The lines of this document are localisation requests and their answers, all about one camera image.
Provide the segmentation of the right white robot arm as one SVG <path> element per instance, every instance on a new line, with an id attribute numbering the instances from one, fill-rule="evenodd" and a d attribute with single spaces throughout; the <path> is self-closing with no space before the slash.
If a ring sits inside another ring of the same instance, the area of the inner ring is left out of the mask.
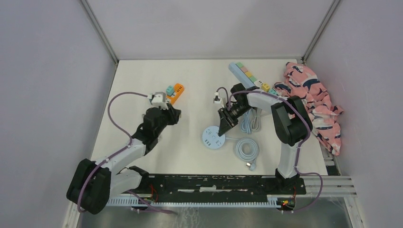
<path id="1" fill-rule="evenodd" d="M 281 97 L 265 92 L 256 86 L 246 89 L 241 83 L 231 89 L 230 97 L 236 102 L 227 102 L 218 110 L 222 136 L 238 124 L 238 119 L 252 108 L 259 108 L 272 115 L 277 137 L 281 141 L 280 162 L 276 169 L 274 186 L 277 192 L 286 194 L 293 189 L 291 178 L 296 170 L 302 144 L 311 136 L 311 120 L 299 96 Z"/>

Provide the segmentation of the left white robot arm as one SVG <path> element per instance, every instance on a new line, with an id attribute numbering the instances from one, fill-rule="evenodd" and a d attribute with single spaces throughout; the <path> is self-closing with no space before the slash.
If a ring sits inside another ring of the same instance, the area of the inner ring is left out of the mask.
<path id="1" fill-rule="evenodd" d="M 142 171 L 123 169 L 148 154 L 157 145 L 165 127 L 177 124 L 181 114 L 181 110 L 171 104 L 165 110 L 158 107 L 147 109 L 143 122 L 122 149 L 97 161 L 83 159 L 78 163 L 66 198 L 80 209 L 95 215 L 114 196 L 128 190 L 146 192 L 150 183 L 141 175 Z"/>

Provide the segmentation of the round blue power socket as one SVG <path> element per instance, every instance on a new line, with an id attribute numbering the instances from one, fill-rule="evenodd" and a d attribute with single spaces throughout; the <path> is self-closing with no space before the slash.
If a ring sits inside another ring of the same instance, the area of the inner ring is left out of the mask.
<path id="1" fill-rule="evenodd" d="M 219 136 L 218 126 L 209 126 L 202 133 L 202 142 L 208 148 L 217 150 L 225 144 L 225 135 Z"/>

